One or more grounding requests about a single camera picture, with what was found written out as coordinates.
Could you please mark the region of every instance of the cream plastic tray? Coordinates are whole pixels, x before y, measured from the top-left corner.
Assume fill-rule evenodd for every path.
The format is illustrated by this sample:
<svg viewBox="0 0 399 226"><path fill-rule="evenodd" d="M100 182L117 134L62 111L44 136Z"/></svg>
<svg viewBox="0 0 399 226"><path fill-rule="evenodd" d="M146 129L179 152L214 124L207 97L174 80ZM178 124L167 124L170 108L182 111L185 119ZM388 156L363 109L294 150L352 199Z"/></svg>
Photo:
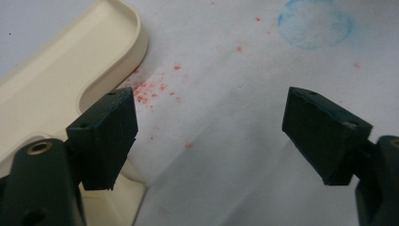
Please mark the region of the cream plastic tray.
<svg viewBox="0 0 399 226"><path fill-rule="evenodd" d="M118 0L96 2L17 71L0 81L0 176L24 144L67 139L65 128L139 64L148 36ZM145 186L126 165L114 191L85 192L89 225L132 225Z"/></svg>

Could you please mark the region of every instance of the red dot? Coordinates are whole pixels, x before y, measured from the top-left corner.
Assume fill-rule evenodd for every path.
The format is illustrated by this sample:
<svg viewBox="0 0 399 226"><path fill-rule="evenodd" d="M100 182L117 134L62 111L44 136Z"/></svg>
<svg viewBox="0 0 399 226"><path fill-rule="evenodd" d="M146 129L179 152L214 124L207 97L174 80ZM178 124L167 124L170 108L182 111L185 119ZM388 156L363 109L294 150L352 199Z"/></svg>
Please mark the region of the red dot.
<svg viewBox="0 0 399 226"><path fill-rule="evenodd" d="M355 63L353 64L353 67L355 67L355 68L357 68L357 69L360 69L361 65L360 65L359 62L355 62Z"/></svg>
<svg viewBox="0 0 399 226"><path fill-rule="evenodd" d="M137 96L137 100L141 103L144 100L143 96Z"/></svg>
<svg viewBox="0 0 399 226"><path fill-rule="evenodd" d="M185 148L186 149L192 149L194 147L194 144L193 143L185 143Z"/></svg>
<svg viewBox="0 0 399 226"><path fill-rule="evenodd" d="M161 91L163 91L163 90L165 90L167 88L167 84L161 84L161 86L159 87L159 89L161 90Z"/></svg>

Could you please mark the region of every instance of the red stain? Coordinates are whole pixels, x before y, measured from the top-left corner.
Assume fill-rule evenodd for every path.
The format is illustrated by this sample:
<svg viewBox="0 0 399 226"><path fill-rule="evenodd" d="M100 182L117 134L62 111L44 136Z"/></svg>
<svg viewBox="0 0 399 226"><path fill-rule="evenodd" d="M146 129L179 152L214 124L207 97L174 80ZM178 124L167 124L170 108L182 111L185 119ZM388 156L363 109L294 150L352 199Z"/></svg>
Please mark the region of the red stain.
<svg viewBox="0 0 399 226"><path fill-rule="evenodd" d="M143 96L137 96L137 100L139 103L146 104L149 100Z"/></svg>
<svg viewBox="0 0 399 226"><path fill-rule="evenodd" d="M163 83L161 86L159 86L159 90L163 91L167 88L167 84Z"/></svg>
<svg viewBox="0 0 399 226"><path fill-rule="evenodd" d="M360 65L359 62L355 62L355 63L353 64L353 67L355 67L355 68L357 68L357 69L360 69L361 65Z"/></svg>
<svg viewBox="0 0 399 226"><path fill-rule="evenodd" d="M173 69L174 69L175 71L178 71L178 70L181 69L181 66L180 66L179 64L176 64L176 65L173 67Z"/></svg>
<svg viewBox="0 0 399 226"><path fill-rule="evenodd" d="M185 143L185 148L186 149L192 149L194 147L194 144L193 143Z"/></svg>

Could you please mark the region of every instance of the blue ink circle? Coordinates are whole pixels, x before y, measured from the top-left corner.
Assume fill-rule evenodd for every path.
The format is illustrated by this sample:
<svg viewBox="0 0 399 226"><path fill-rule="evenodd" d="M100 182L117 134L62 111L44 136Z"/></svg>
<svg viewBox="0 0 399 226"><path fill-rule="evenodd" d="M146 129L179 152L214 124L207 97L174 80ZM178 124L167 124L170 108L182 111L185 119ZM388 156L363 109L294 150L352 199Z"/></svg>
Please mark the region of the blue ink circle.
<svg viewBox="0 0 399 226"><path fill-rule="evenodd" d="M279 34L293 46L313 50L346 39L352 19L332 0L291 0L279 15Z"/></svg>

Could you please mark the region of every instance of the black mechanical arm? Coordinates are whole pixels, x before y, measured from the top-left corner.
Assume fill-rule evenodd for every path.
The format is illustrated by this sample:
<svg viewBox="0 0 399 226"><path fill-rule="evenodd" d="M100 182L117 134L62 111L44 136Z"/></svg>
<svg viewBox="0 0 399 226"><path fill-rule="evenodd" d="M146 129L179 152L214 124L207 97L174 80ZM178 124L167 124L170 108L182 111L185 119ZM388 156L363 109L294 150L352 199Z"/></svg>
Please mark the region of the black mechanical arm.
<svg viewBox="0 0 399 226"><path fill-rule="evenodd" d="M112 189L137 134L132 89L105 94L67 127L68 140L22 147L0 179L0 225L86 225L78 185Z"/></svg>
<svg viewBox="0 0 399 226"><path fill-rule="evenodd" d="M399 137L368 140L372 125L322 95L290 88L282 130L327 186L360 181L361 226L399 225Z"/></svg>

